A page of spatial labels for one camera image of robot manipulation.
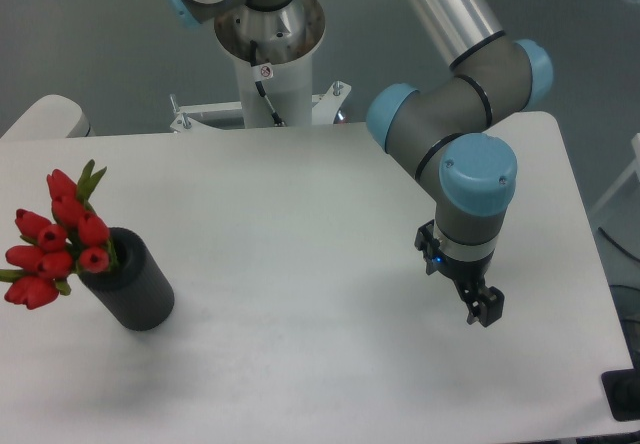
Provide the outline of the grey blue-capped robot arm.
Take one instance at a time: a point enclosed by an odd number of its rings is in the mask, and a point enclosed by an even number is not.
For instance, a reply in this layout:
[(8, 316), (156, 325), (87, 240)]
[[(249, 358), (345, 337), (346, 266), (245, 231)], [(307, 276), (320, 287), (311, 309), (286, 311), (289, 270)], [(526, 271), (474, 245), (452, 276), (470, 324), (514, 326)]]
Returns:
[[(248, 128), (308, 126), (310, 58), (325, 32), (316, 0), (168, 0), (187, 26), (212, 23), (234, 60)], [(372, 138), (434, 200), (415, 246), (428, 273), (451, 279), (469, 323), (502, 315), (503, 293), (485, 282), (516, 189), (517, 159), (488, 130), (542, 98), (553, 83), (546, 51), (512, 41), (485, 0), (410, 0), (451, 79), (423, 93), (394, 84), (370, 105)]]

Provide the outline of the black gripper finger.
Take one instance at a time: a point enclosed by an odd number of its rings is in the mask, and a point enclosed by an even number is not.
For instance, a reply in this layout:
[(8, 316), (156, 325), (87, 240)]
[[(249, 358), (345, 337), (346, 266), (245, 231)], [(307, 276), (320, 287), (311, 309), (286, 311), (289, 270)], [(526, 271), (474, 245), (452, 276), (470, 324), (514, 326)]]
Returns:
[(496, 287), (483, 286), (478, 297), (478, 321), (483, 327), (488, 327), (502, 317), (504, 294)]
[(478, 321), (478, 311), (476, 310), (476, 307), (478, 304), (479, 288), (479, 281), (457, 282), (457, 292), (468, 310), (466, 321), (469, 325), (472, 325)]

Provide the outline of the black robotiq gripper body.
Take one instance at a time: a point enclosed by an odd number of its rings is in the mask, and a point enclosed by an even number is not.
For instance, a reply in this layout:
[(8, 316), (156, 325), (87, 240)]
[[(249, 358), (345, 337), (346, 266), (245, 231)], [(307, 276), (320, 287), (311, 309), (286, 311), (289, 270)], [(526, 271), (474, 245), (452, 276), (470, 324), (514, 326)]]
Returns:
[(456, 285), (477, 285), (493, 257), (492, 240), (461, 244), (447, 237), (434, 220), (417, 229), (414, 246), (423, 256), (427, 275), (442, 274)]

